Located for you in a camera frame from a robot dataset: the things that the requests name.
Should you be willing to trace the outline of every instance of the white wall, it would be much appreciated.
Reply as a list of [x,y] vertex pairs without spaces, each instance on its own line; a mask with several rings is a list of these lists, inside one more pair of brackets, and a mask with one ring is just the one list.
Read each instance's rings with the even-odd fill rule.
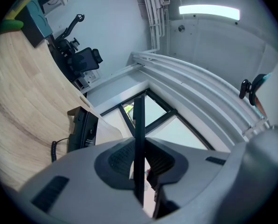
[[[269,73],[278,62],[278,25],[261,0],[171,0],[170,55],[205,68],[237,89]],[[180,15],[179,6],[215,4],[238,8],[241,20],[208,15]],[[178,27],[185,26],[180,33]],[[167,37],[161,40],[166,55]]]
[[87,99],[96,112],[103,113],[122,101],[140,93],[149,87],[146,76],[141,72],[131,71],[99,85],[87,93]]
[[91,47],[100,51],[103,62],[98,71],[102,76],[131,64],[133,50],[143,51],[150,46],[150,30],[137,0],[68,0],[67,5],[47,15],[54,36],[62,33],[77,14],[84,14],[85,19],[67,39],[76,37],[79,50]]
[[149,96],[145,96],[145,126],[147,127],[152,122],[156,121],[162,115],[166,114],[166,111],[159,106]]

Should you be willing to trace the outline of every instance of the wooden desk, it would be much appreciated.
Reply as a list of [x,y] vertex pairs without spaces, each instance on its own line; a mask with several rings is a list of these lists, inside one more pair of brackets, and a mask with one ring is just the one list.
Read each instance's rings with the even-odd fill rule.
[[[74,124],[67,111],[75,107],[82,106],[99,117],[96,144],[122,138],[80,95],[55,64],[45,42],[35,49],[22,32],[0,35],[2,182],[19,189],[51,164],[51,143],[72,133]],[[66,143],[58,144],[58,158],[66,153]]]

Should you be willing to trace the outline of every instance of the black office chair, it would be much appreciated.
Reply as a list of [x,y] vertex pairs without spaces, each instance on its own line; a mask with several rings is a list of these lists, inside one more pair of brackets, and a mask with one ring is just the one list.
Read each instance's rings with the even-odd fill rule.
[[70,82],[84,77],[84,72],[97,70],[103,62],[97,49],[85,48],[69,56],[63,56],[58,50],[51,51],[56,64]]
[[102,58],[97,49],[91,50],[90,47],[66,57],[67,66],[75,75],[75,79],[84,75],[89,70],[97,70],[102,63]]

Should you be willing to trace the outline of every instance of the white panel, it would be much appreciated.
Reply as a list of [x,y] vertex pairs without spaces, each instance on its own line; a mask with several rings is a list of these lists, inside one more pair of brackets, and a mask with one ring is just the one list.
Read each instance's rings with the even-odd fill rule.
[[[180,25],[184,25],[184,32],[178,31]],[[235,24],[223,25],[211,20],[171,22],[170,55],[209,70],[237,89],[244,79],[253,79],[263,51],[261,39],[238,29]],[[273,49],[266,51],[267,60],[271,61],[268,66],[272,69],[275,66],[272,60],[275,59],[270,54],[277,57],[277,52]]]
[[103,116],[103,119],[111,126],[119,129],[123,138],[133,137],[119,109],[106,114]]
[[[144,175],[144,204],[143,210],[149,217],[153,216],[154,209],[156,207],[156,203],[154,201],[155,191],[152,189],[147,179],[148,170],[150,169],[150,165],[145,158],[145,175]],[[129,178],[134,178],[134,162],[131,164]]]
[[162,126],[164,127],[158,127],[158,130],[155,129],[147,137],[207,150],[202,142],[176,116],[167,120]]
[[272,72],[277,63],[278,63],[278,52],[275,49],[273,49],[271,46],[267,45],[266,51],[263,56],[261,69],[258,71],[257,74],[254,75],[254,78],[260,73],[268,74]]
[[272,126],[278,126],[278,64],[271,76],[256,91]]

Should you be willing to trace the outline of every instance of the curved white rail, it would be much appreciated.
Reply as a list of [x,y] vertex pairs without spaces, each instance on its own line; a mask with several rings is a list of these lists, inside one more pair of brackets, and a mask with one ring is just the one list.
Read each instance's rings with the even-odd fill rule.
[[[264,125],[265,128],[269,128],[266,123],[266,118],[258,110],[256,110],[256,108],[252,107],[249,104],[248,99],[239,99],[239,91],[219,76],[197,65],[169,56],[152,54],[148,52],[132,52],[132,55],[134,56],[134,60],[137,63],[154,67],[160,66],[165,69],[171,70],[188,78],[191,81],[194,81],[200,87],[203,87],[203,89],[206,89],[210,93],[214,94],[219,100],[222,100],[225,105],[227,105],[227,107],[229,107],[236,114],[236,116],[246,125],[246,130],[242,130],[241,133],[243,136],[251,133],[255,129],[260,128],[260,126],[262,125]],[[182,71],[185,70],[188,72],[184,73],[177,68],[182,69]],[[213,89],[211,86],[208,85],[208,83],[206,84],[198,80],[198,78],[192,76],[192,74],[197,75],[197,77],[200,77],[208,81],[209,83],[212,83],[218,89],[226,93],[227,96],[225,97],[225,95],[222,95],[221,92]]]

